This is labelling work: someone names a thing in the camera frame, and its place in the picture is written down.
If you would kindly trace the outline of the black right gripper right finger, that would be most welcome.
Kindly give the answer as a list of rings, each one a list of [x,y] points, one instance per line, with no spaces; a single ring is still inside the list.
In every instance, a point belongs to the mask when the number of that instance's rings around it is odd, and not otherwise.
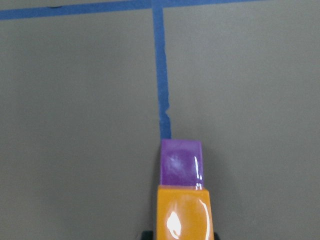
[[[213,235],[215,240],[220,240],[220,236],[218,235],[217,232],[214,232]]]

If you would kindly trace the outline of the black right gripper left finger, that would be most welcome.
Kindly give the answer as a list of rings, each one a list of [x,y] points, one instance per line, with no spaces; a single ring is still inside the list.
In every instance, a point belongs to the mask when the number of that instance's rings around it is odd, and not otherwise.
[[[143,231],[141,240],[155,240],[155,233],[153,231]]]

